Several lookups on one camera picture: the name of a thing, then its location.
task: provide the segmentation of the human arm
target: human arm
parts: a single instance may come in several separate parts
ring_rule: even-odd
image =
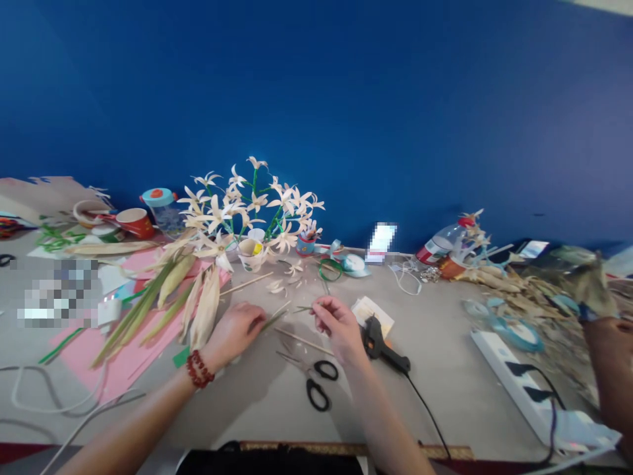
[[[238,303],[224,314],[200,351],[210,373],[215,374],[248,348],[265,324],[264,315],[261,307],[248,303]],[[181,367],[130,416],[83,447],[58,474],[136,474],[195,392],[187,368]]]
[[[633,460],[633,323],[615,318],[602,318],[585,324],[600,398],[600,413],[605,423],[622,433],[620,447]]]
[[[390,475],[433,475],[429,460],[419,450],[371,367],[356,317],[349,307],[335,297],[324,296],[315,300],[311,313],[316,328],[330,337],[332,351],[345,371],[376,466]]]

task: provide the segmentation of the power strip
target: power strip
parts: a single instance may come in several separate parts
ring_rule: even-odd
[[[526,388],[546,391],[549,391],[549,388],[539,387],[529,373],[525,373],[522,376],[515,376],[512,374],[506,363],[512,362],[521,364],[521,362],[517,360],[516,356],[514,356],[503,340],[499,338],[499,335],[493,332],[473,330],[471,332],[471,336],[484,358],[486,358],[486,361],[488,361],[488,364],[503,384],[503,387],[508,391],[508,393],[510,393],[514,403],[526,418],[527,422],[536,433],[536,436],[544,445],[549,446],[549,435],[552,427],[553,416],[551,402],[549,399],[541,402],[535,402],[526,391]],[[585,445],[566,440],[567,437],[561,437],[563,433],[569,432],[567,427],[565,427],[568,425],[565,423],[566,418],[562,417],[565,414],[570,415],[568,418],[570,420],[572,418],[575,420],[582,419],[582,426],[586,424],[597,426],[597,424],[593,424],[593,421],[589,418],[589,416],[582,412],[557,410],[559,424],[557,424],[557,430],[554,433],[555,447],[559,451],[588,451],[589,449]]]

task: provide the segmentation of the hand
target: hand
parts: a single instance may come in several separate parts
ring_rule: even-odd
[[[325,332],[332,343],[334,356],[343,367],[367,362],[356,316],[336,297],[323,296],[312,304],[316,329]]]
[[[630,363],[633,354],[633,323],[616,318],[601,318],[587,323],[585,339],[591,352]]]
[[[266,312],[248,302],[229,308],[216,325],[200,357],[212,373],[233,361],[255,340],[266,323]]]

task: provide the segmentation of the red cup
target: red cup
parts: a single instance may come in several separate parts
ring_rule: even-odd
[[[143,208],[130,208],[117,214],[117,223],[138,239],[150,239],[154,236],[152,222]]]

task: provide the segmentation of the white cable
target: white cable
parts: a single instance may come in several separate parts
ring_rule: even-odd
[[[402,272],[401,275],[400,275],[400,278],[398,278],[398,274],[396,273],[396,271],[394,270],[394,268],[392,266],[389,266],[389,268],[394,273],[394,276],[396,277],[396,283],[398,284],[398,287],[400,287],[401,291],[403,291],[405,294],[409,294],[411,296],[417,296],[417,295],[420,294],[420,292],[422,291],[422,282],[420,282],[420,280],[415,275],[413,275],[413,271],[415,269],[413,269],[410,264],[409,264],[409,267],[405,267],[404,264],[400,267],[400,271]],[[407,274],[410,275],[411,277],[413,277],[413,279],[415,279],[415,281],[417,282],[417,292],[416,293],[409,292],[408,290],[406,290],[405,288],[402,287],[402,279]]]
[[[97,406],[95,409],[93,409],[92,411],[90,411],[89,415],[87,415],[85,417],[85,419],[83,419],[83,421],[81,421],[81,424],[79,424],[77,426],[77,428],[75,429],[75,431],[71,434],[71,436],[66,440],[66,442],[64,442],[64,444],[59,448],[59,450],[57,451],[57,453],[55,454],[55,456],[51,459],[50,462],[48,462],[48,465],[46,467],[44,467],[44,469],[40,472],[40,475],[45,475],[46,472],[48,472],[48,470],[51,468],[51,466],[53,465],[53,463],[55,463],[55,461],[59,458],[59,456],[61,455],[61,453],[66,449],[66,447],[68,447],[71,442],[73,441],[73,439],[77,436],[77,434],[79,433],[79,431],[86,425],[86,423],[91,419],[91,417],[93,415],[95,415],[97,412],[99,412],[102,409],[110,409],[110,408],[106,408],[106,406],[108,404],[110,404],[113,401],[116,401],[117,399],[125,396],[127,393],[131,393],[133,391],[139,391],[136,388],[132,388],[132,389],[128,389],[127,391],[125,391],[122,395],[113,397],[107,401],[105,401],[103,404],[100,404],[99,406]]]
[[[612,450],[615,450],[615,446],[618,445],[618,442],[620,441],[620,439],[622,438],[622,436],[618,436],[614,441],[611,441],[610,444],[604,446],[604,447],[600,447],[599,449],[593,450],[593,451],[589,451],[587,453],[584,453],[582,455],[578,455],[577,457],[572,457],[569,460],[566,460],[564,462],[561,462],[559,464],[553,465],[551,467],[548,468],[543,468],[541,470],[536,470],[534,472],[528,472],[524,475],[547,475],[550,473],[555,473],[555,472],[560,472],[561,470],[564,470],[565,468],[569,468],[571,466],[577,465],[579,463],[582,462],[586,462],[587,460],[591,460],[595,457],[598,457],[599,455],[605,454],[607,452],[611,452]]]
[[[29,407],[29,406],[25,406],[23,405],[20,401],[18,401],[18,392],[20,389],[20,383],[22,382],[22,376],[24,375],[24,370],[25,369],[41,369],[42,371],[46,372],[46,369],[42,366],[32,366],[32,365],[25,365],[25,366],[5,366],[5,367],[0,367],[0,371],[3,371],[5,369],[17,369],[18,370],[18,378],[15,381],[15,384],[13,385],[13,391],[11,392],[11,402],[12,404],[17,407],[18,409],[22,409],[25,411],[29,411],[29,412],[35,412],[38,414],[60,414],[62,412],[68,412],[71,411],[73,409],[78,408],[79,406],[81,406],[82,404],[84,404],[85,402],[87,402],[88,400],[90,400],[98,391],[98,389],[101,387],[101,384],[104,381],[104,377],[106,376],[106,365],[107,362],[104,362],[103,364],[103,369],[101,370],[101,375],[99,376],[99,381],[97,381],[97,385],[94,387],[94,389],[92,390],[92,392],[85,398],[82,399],[80,402],[66,407],[66,408],[61,408],[61,409],[40,409],[40,408],[34,408],[34,407]]]

